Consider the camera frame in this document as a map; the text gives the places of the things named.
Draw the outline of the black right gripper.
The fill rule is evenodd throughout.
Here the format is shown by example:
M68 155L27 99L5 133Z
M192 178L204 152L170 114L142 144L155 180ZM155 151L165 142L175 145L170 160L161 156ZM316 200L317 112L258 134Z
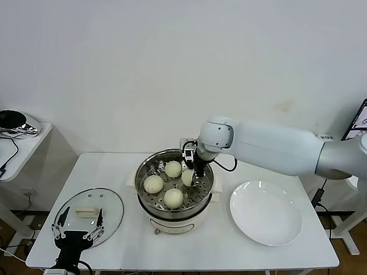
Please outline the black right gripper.
M193 155L193 168L191 187L199 186L204 182L205 166L215 159L216 153L206 150L204 145L196 145ZM183 171L191 169L191 161L183 160L181 162Z

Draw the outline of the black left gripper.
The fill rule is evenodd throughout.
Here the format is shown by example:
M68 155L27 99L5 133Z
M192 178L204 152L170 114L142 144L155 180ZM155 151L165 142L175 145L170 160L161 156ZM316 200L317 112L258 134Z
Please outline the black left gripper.
M92 240L98 240L104 233L102 208L99 210L94 229L86 231L63 231L70 207L57 216L57 220L51 224L55 246L60 250L52 269L64 269L66 271L79 271L78 261L84 250L93 247Z

